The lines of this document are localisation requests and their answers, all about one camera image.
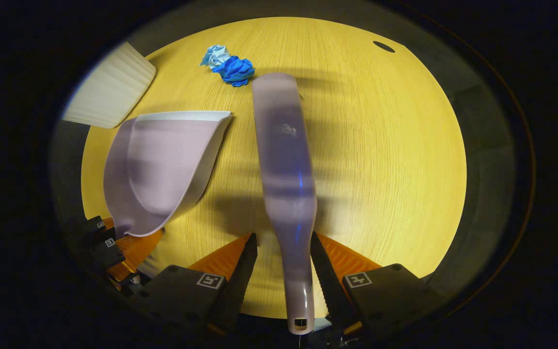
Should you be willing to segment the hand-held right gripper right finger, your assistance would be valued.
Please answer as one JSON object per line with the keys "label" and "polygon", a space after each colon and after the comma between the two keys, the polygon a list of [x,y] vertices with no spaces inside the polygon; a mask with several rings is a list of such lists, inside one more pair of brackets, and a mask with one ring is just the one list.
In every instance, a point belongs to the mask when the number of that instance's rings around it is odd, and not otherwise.
{"label": "hand-held right gripper right finger", "polygon": [[332,323],[343,335],[392,336],[437,305],[437,293],[401,264],[382,267],[318,233],[311,257]]}

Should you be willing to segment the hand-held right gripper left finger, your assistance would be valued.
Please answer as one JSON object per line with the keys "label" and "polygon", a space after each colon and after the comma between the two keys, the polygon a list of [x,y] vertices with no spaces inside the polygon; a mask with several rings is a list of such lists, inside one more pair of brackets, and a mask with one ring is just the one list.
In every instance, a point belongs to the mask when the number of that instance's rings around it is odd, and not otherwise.
{"label": "hand-held right gripper left finger", "polygon": [[257,255],[252,233],[189,268],[170,265],[135,294],[134,307],[180,336],[224,336],[235,329]]}

